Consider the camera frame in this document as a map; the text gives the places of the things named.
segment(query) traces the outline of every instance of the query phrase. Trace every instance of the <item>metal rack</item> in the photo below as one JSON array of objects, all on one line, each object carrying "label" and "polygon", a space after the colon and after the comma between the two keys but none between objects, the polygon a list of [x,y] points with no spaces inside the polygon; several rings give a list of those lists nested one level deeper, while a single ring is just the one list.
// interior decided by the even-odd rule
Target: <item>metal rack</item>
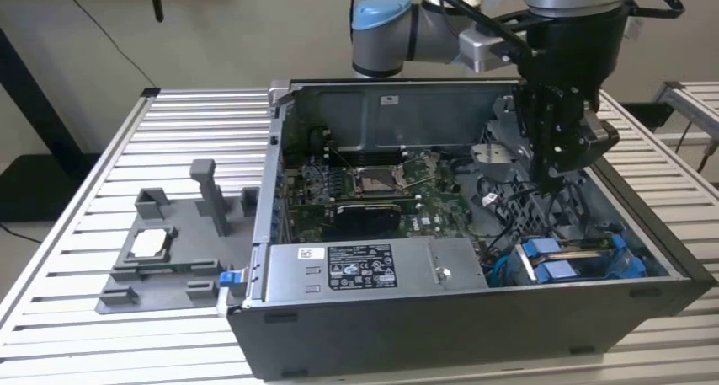
[{"label": "metal rack", "polygon": [[668,103],[719,140],[719,82],[667,82],[655,101]]},{"label": "metal rack", "polygon": [[[719,278],[719,193],[607,94],[600,117],[622,134],[607,160]],[[95,306],[139,188],[199,198],[187,177],[199,157],[215,158],[226,194],[258,185],[268,122],[267,90],[162,90],[140,99],[0,305],[3,383],[262,383],[215,308],[99,315]],[[679,316],[647,321],[603,356],[343,379],[498,385],[719,380],[719,291]]]}]

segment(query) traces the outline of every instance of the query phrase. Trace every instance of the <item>black cable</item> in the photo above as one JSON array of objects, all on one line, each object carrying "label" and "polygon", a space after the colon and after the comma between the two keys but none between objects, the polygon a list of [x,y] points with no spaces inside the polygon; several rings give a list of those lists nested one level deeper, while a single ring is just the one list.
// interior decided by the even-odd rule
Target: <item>black cable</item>
[{"label": "black cable", "polygon": [[482,182],[487,181],[491,185],[522,185],[522,184],[532,184],[535,185],[534,182],[531,181],[496,181],[494,179],[491,179],[488,176],[482,176],[476,179],[476,186],[475,186],[475,191],[476,191],[476,195],[479,197],[484,197],[484,190],[482,189]]},{"label": "black cable", "polygon": [[8,234],[11,234],[12,236],[17,238],[29,240],[31,242],[35,242],[36,244],[43,244],[43,242],[40,242],[37,239],[33,239],[25,235],[21,235],[20,233],[15,233],[12,230],[9,230],[9,228],[3,223],[0,223],[0,229],[3,229]]},{"label": "black cable", "polygon": [[495,247],[496,243],[499,242],[499,239],[502,239],[502,237],[510,233],[510,230],[512,228],[512,225],[515,225],[515,221],[512,221],[510,224],[507,224],[507,227],[504,227],[504,229],[502,230],[502,232],[499,233],[499,235],[496,235],[496,238],[495,240],[492,241],[492,243],[487,246],[487,249],[490,249],[490,251],[492,250],[492,248]]},{"label": "black cable", "polygon": [[684,14],[686,8],[680,0],[663,1],[668,5],[668,9],[634,7],[630,15],[635,17],[648,17],[654,19],[676,19],[682,14]]},{"label": "black cable", "polygon": [[684,133],[682,134],[682,138],[679,138],[679,143],[676,144],[676,149],[674,149],[674,153],[679,154],[679,149],[682,148],[682,143],[684,143],[684,138],[687,137],[688,129],[692,127],[692,121],[688,121],[687,128],[684,128]]},{"label": "black cable", "polygon": [[459,172],[458,168],[463,168],[466,166],[470,166],[474,163],[474,158],[471,156],[463,156],[460,158],[455,158],[450,161],[450,171],[452,174],[471,174],[468,170],[466,172]]},{"label": "black cable", "polygon": [[532,193],[536,193],[539,191],[539,189],[527,189],[527,190],[522,190],[522,191],[518,191],[515,194],[512,194],[510,197],[507,197],[507,200],[503,201],[502,203],[503,204],[507,204],[510,203],[511,201],[514,200],[519,200],[522,197],[524,197],[526,195],[530,195]]},{"label": "black cable", "polygon": [[472,7],[464,0],[443,0],[450,3],[458,10],[463,11],[466,16],[484,27],[490,32],[506,40],[512,45],[522,56],[531,57],[531,48],[527,42],[507,29],[504,24],[494,21],[480,10]]},{"label": "black cable", "polygon": [[708,161],[708,155],[704,155],[699,163],[699,168],[696,168],[696,173],[702,174],[702,172],[704,171],[704,166],[707,166],[707,161]]},{"label": "black cable", "polygon": [[566,239],[564,234],[558,230],[556,224],[551,225],[550,223],[550,215],[552,214],[554,204],[558,202],[560,193],[562,193],[562,190],[554,193],[552,197],[550,198],[550,204],[547,205],[547,210],[544,211],[544,223],[547,224],[547,233],[554,232],[554,234],[558,235],[559,239]]},{"label": "black cable", "polygon": [[442,18],[443,18],[444,21],[446,21],[447,29],[448,29],[450,32],[452,33],[454,38],[459,38],[459,32],[458,32],[458,30],[454,28],[452,22],[450,21],[450,16],[448,16],[448,14],[447,14],[447,6],[446,6],[446,3],[444,3],[444,2],[439,2],[439,10],[442,11]]},{"label": "black cable", "polygon": [[350,0],[350,41],[354,42],[352,21],[355,20],[355,0]]},{"label": "black cable", "polygon": [[143,69],[139,67],[139,65],[135,63],[135,61],[125,55],[125,53],[123,52],[123,50],[120,49],[120,46],[117,45],[117,42],[115,42],[115,40],[112,39],[111,37],[111,34],[107,32],[107,30],[104,29],[104,27],[100,25],[100,23],[97,23],[97,20],[95,20],[95,17],[92,17],[92,14],[89,14],[88,10],[85,10],[85,8],[81,6],[80,2],[77,2],[77,0],[72,0],[75,2],[75,5],[77,6],[77,8],[80,8],[80,10],[85,13],[85,15],[88,16],[88,18],[92,20],[92,22],[95,23],[95,25],[97,26],[97,28],[100,29],[100,31],[103,31],[103,34],[105,37],[108,37],[108,40],[111,41],[112,45],[115,46],[115,49],[117,50],[117,52],[120,53],[120,55],[124,57],[124,59],[135,66],[135,69],[138,69],[138,71],[143,74],[143,76],[146,77],[147,81],[150,82],[150,84],[152,85],[154,88],[158,87],[158,85],[155,84],[154,80],[150,78],[150,76],[147,76],[147,73],[143,71]]},{"label": "black cable", "polygon": [[574,188],[574,192],[576,193],[576,197],[579,198],[580,205],[582,205],[582,217],[580,217],[580,225],[582,225],[582,233],[587,235],[587,229],[588,229],[588,222],[591,220],[592,214],[588,210],[588,203],[587,199],[584,198],[584,193],[582,193],[580,187],[576,183],[568,182],[568,187]]}]

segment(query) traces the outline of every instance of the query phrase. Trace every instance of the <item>warning label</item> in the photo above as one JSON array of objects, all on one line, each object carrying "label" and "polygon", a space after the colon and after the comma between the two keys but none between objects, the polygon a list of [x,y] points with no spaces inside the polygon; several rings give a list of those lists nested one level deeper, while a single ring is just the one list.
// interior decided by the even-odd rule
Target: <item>warning label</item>
[{"label": "warning label", "polygon": [[330,288],[362,290],[395,288],[395,259],[388,244],[327,248]]}]

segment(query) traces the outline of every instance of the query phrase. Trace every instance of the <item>green circuit board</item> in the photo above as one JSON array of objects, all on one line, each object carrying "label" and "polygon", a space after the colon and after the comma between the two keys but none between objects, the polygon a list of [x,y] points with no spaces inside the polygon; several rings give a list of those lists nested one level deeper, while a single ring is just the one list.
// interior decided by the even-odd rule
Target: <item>green circuit board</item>
[{"label": "green circuit board", "polygon": [[294,243],[338,240],[338,214],[347,207],[387,208],[400,214],[376,238],[476,238],[450,160],[436,152],[411,150],[403,162],[390,166],[331,168],[308,163],[288,175]]}]

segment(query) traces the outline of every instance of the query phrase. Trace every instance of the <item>robotic arm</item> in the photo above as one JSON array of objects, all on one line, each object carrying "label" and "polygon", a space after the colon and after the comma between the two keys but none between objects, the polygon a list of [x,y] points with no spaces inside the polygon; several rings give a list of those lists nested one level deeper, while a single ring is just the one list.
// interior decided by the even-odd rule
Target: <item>robotic arm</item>
[{"label": "robotic arm", "polygon": [[[352,24],[355,71],[387,77],[406,60],[448,63],[458,52],[476,72],[516,64],[524,81],[512,95],[519,131],[530,142],[531,178],[543,191],[555,191],[562,175],[592,164],[619,142],[616,129],[596,118],[599,89],[615,70],[628,17],[683,14],[680,0],[664,1],[668,9],[640,8],[634,0],[524,0],[527,10],[491,19],[478,9],[479,0],[424,0],[410,9],[407,39],[396,38],[400,22],[390,22],[379,44],[375,28]],[[468,28],[447,38],[456,26]]]}]

